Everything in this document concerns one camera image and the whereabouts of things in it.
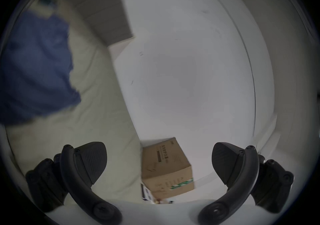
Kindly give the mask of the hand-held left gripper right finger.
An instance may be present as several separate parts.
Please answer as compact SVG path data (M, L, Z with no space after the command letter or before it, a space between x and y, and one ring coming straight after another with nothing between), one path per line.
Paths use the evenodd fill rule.
M256 206L270 213L282 211L294 175L275 160L266 161L253 145L242 149L218 142L213 147L212 165L228 189L225 195L200 211L199 224L221 224L244 204L249 195Z

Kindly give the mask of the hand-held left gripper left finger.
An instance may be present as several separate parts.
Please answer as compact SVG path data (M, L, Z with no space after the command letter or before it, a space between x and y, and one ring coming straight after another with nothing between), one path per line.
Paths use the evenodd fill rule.
M46 158L25 175L32 200L43 212L64 205L68 194L77 205L100 224L121 224L119 209L97 196L91 189L107 165L102 142L74 148L65 145L54 159Z

